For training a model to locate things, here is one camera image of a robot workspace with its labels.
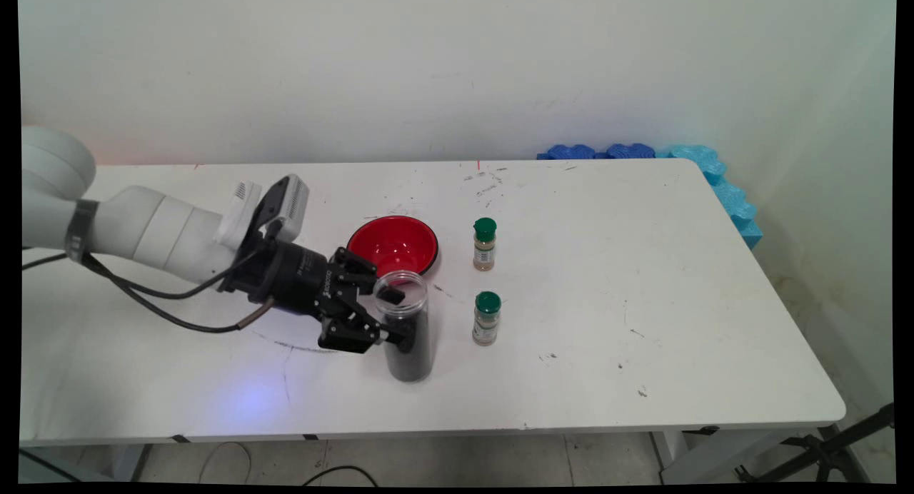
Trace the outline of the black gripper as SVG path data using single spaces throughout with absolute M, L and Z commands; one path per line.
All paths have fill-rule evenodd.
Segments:
M 290 241 L 246 239 L 233 266 L 218 284 L 219 292 L 243 292 L 254 304 L 272 299 L 274 308 L 320 318 L 318 346 L 323 350 L 364 354 L 372 346 L 392 343 L 408 351 L 415 341 L 415 321 L 409 318 L 377 321 L 359 312 L 336 316 L 334 279 L 388 304 L 406 298 L 401 289 L 381 285 L 378 267 L 352 250 L 337 248 L 333 259 Z

